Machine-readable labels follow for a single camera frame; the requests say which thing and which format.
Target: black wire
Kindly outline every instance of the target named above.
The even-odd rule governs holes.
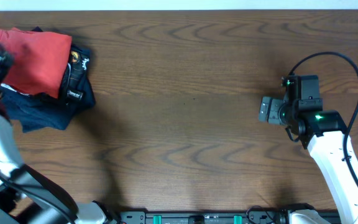
[[[260,206],[260,205],[253,205],[250,208],[248,208],[248,210],[246,211],[246,218],[248,218],[248,220],[252,223],[254,223],[253,221],[251,221],[251,219],[249,218],[249,212],[253,209],[253,208],[261,208],[262,211],[264,211],[266,213],[266,215],[269,217],[269,219],[271,219],[273,221],[273,223],[275,223],[273,217],[271,217],[269,215],[269,213],[267,213],[267,211],[264,209],[264,207]]]
[[[55,205],[54,203],[52,202],[49,202],[47,199],[35,194],[35,193],[32,193],[31,191],[28,191],[26,189],[23,188],[23,186],[21,185],[18,185],[18,184],[15,184],[15,183],[12,183],[8,180],[5,179],[5,177],[3,177],[3,175],[1,174],[0,172],[0,181],[2,181],[4,183],[5,186],[7,187],[10,187],[18,192],[22,192],[28,196],[33,196],[34,198],[36,198],[37,200],[47,204],[49,207],[52,207],[54,208],[55,210],[57,210],[70,224],[75,224],[75,221],[72,220],[69,216],[69,214],[67,214],[67,212],[63,211],[61,208],[59,208],[57,205]]]
[[[290,71],[290,73],[288,75],[294,75],[294,71],[296,68],[298,68],[299,65],[301,65],[303,62],[305,62],[306,60],[308,59],[311,59],[313,57],[316,57],[316,56],[319,56],[319,55],[335,55],[335,56],[338,56],[338,57],[341,57],[343,58],[345,61],[347,61],[354,69],[354,71],[356,72],[356,75],[358,77],[358,68],[357,68],[357,65],[346,55],[343,55],[341,53],[338,53],[338,52],[320,52],[320,53],[316,53],[316,54],[312,54],[310,56],[307,56],[305,57],[303,60],[301,60],[300,62],[298,62]],[[349,137],[349,133],[352,129],[352,126],[353,126],[353,123],[354,123],[354,120],[356,119],[356,116],[357,116],[357,113],[358,113],[358,100],[357,100],[357,104],[356,104],[356,108],[354,109],[354,112],[353,112],[353,115],[352,115],[352,118],[349,122],[349,124],[347,125],[347,129],[346,129],[346,132],[344,133],[345,136],[344,136],[344,139],[343,139],[343,154],[344,154],[344,160],[346,161],[346,164],[347,164],[347,167],[349,168],[349,171],[353,177],[353,180],[354,182],[356,183],[356,186],[358,187],[358,178],[356,176],[356,173],[354,172],[354,169],[352,167],[352,164],[351,164],[351,157],[349,156],[348,152],[347,152],[347,139]]]

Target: white wall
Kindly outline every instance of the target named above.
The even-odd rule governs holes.
[[[358,9],[358,0],[0,0],[0,11]]]

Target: folded clothing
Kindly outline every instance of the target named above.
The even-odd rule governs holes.
[[[0,43],[15,58],[5,84],[21,93],[58,98],[70,54],[70,36],[0,29]]]
[[[72,55],[87,58],[89,61],[90,51],[88,49],[73,45],[71,51]],[[7,85],[1,85],[1,101],[5,104],[7,114],[11,119],[18,119],[21,122],[24,133],[44,127],[64,130],[72,117],[96,104],[91,84],[86,76],[86,66],[76,67],[75,63],[77,61],[72,58],[69,59],[68,63],[66,60],[67,69],[60,80],[62,83],[60,89],[66,89],[67,93],[70,90],[81,93],[79,99],[61,97],[61,99],[65,99],[62,101],[61,99],[51,98],[44,93],[34,96],[26,95]],[[78,69],[77,74],[83,75],[73,75],[74,67]],[[69,85],[73,78],[75,79],[74,84]]]

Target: wood grain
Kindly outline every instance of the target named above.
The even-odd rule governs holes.
[[[335,204],[317,165],[279,126],[257,120],[280,77],[319,51],[358,64],[358,11],[0,12],[0,28],[73,36],[93,51],[97,105],[66,131],[22,134],[25,161],[75,200],[149,210],[242,210]],[[321,57],[324,108],[346,122],[357,78]],[[351,132],[358,156],[358,118]]]

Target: wooden tabletop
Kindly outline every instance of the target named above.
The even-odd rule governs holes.
[[[0,12],[0,28],[35,26],[93,53],[95,108],[66,131],[23,134],[13,122],[26,163],[75,200],[151,211],[336,208],[308,152],[258,112],[309,54],[358,64],[358,11]],[[350,66],[324,56],[297,73],[319,75],[324,109],[349,122]],[[358,117],[351,138],[358,156]]]

